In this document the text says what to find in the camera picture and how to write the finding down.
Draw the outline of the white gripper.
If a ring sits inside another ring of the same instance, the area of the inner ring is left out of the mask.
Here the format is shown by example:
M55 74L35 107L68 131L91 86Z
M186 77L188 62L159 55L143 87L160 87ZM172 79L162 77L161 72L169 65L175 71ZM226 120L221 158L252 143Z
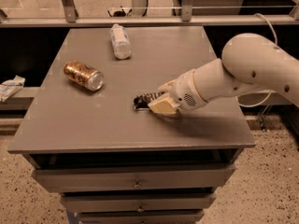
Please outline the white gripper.
M158 87L158 92L169 93L162 95L148 104L155 114L172 115L178 108L192 111L206 105L206 101L198 93L194 83L194 69Z

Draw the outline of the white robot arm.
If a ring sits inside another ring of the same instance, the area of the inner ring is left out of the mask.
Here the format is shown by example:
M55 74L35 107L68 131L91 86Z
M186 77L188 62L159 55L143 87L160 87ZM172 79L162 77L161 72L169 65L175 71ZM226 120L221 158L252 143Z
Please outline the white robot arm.
M299 105L299 60L269 39L246 33L231 38L222 55L158 88L155 114L195 110L222 97L272 90Z

